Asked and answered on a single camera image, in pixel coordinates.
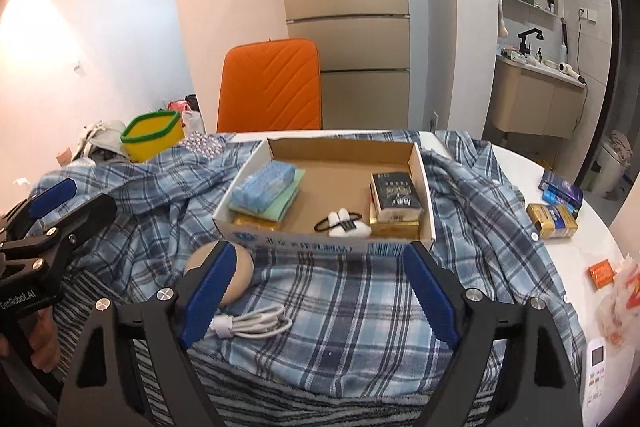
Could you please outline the person's left hand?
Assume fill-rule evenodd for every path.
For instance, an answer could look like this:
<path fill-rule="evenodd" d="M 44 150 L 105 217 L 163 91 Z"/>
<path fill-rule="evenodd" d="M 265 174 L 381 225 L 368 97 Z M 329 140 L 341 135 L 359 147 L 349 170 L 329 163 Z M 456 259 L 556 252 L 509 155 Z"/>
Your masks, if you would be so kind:
<path fill-rule="evenodd" d="M 47 307 L 15 323 L 18 331 L 28 338 L 32 354 L 30 361 L 36 369 L 51 373 L 61 358 L 58 341 L 58 325 L 53 316 L 53 308 Z"/>

